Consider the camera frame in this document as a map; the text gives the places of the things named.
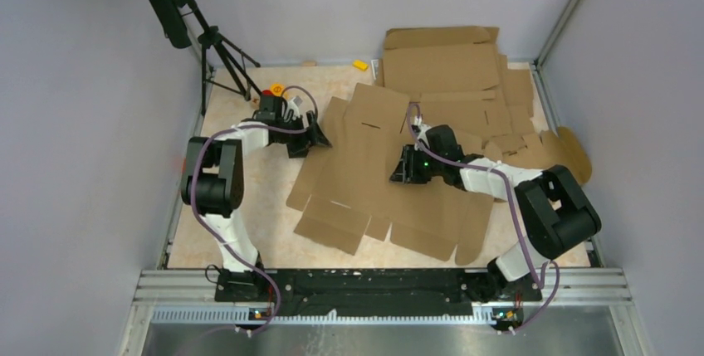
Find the cardboard box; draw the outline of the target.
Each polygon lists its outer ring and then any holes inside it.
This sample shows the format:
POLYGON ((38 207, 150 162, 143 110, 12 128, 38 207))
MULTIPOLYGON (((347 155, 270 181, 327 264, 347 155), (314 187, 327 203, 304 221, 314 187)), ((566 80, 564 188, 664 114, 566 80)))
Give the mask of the cardboard box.
POLYGON ((321 123, 330 147, 310 150, 286 201, 302 213, 295 233, 351 255, 363 237, 372 237, 471 264, 482 253, 493 199, 440 178, 390 180, 403 147, 412 143, 408 103, 405 94, 361 83, 350 100, 330 100, 321 123))

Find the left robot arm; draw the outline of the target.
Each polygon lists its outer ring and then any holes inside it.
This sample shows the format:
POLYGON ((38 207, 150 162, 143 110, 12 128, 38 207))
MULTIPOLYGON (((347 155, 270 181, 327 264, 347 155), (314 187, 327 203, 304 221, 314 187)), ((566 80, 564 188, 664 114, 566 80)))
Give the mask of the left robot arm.
POLYGON ((318 107, 301 110, 299 97, 263 95, 252 117, 210 137, 188 141, 182 201, 218 244, 222 254, 218 284, 234 285, 245 300, 261 298, 268 280, 241 213, 244 159, 273 144, 285 145, 289 158, 304 158, 315 146, 330 147, 318 118, 318 107))

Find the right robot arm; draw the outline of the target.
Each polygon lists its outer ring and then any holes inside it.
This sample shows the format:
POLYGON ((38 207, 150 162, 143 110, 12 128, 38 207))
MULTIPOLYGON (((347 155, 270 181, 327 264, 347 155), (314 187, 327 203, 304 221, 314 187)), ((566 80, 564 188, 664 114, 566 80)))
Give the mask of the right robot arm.
POLYGON ((441 178, 464 192, 508 203, 517 243, 487 265, 486 287, 498 300, 510 299, 526 277, 540 285, 549 263, 601 230, 598 213, 567 167, 518 168, 467 154, 446 124, 414 119, 409 129, 413 142, 403 146, 390 182, 441 178))

